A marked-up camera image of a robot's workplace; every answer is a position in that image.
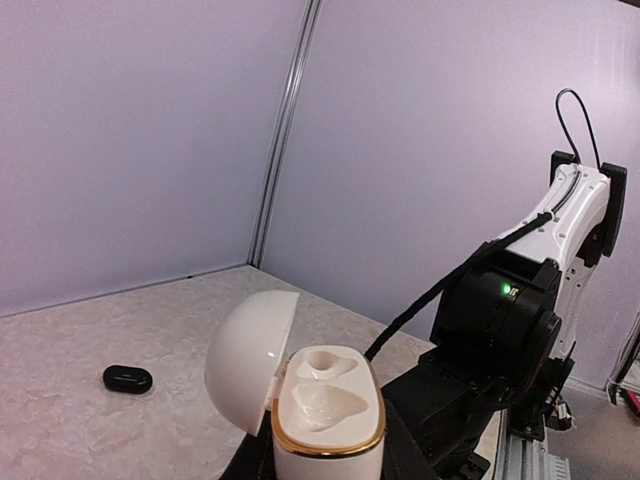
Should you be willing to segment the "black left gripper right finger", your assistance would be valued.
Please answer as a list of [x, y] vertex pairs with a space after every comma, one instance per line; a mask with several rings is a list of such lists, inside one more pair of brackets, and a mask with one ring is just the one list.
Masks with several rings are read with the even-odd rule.
[[385, 399], [386, 432], [381, 478], [385, 480], [435, 480], [438, 475], [428, 465], [397, 409]]

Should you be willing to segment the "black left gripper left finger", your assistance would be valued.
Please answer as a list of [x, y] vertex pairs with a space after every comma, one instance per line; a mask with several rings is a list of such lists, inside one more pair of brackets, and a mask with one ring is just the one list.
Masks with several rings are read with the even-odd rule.
[[247, 434], [220, 480], [273, 480], [274, 448], [270, 431], [257, 437]]

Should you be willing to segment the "white earbud charging case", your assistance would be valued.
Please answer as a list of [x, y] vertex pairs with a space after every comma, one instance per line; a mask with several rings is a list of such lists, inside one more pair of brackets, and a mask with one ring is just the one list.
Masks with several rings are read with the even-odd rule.
[[215, 330], [204, 381], [217, 411], [256, 437], [264, 419], [278, 479], [378, 479], [385, 406], [369, 361], [345, 346], [285, 347], [296, 292], [249, 296]]

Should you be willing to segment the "black oval charging case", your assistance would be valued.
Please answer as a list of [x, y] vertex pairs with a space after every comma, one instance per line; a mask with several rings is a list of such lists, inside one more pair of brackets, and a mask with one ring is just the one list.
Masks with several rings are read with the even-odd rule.
[[111, 365], [102, 374], [105, 388], [112, 392], [142, 395], [151, 390], [153, 377], [143, 368]]

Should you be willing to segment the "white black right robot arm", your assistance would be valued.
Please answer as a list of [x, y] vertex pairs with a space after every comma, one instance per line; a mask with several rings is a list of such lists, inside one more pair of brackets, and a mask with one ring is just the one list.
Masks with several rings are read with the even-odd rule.
[[614, 250], [627, 175], [555, 152], [549, 191], [522, 224], [482, 244], [386, 329], [389, 339], [437, 302], [432, 348], [382, 390], [392, 418], [385, 478], [481, 478], [490, 464], [476, 447], [497, 412], [506, 416], [501, 475], [528, 477], [574, 365], [580, 297]]

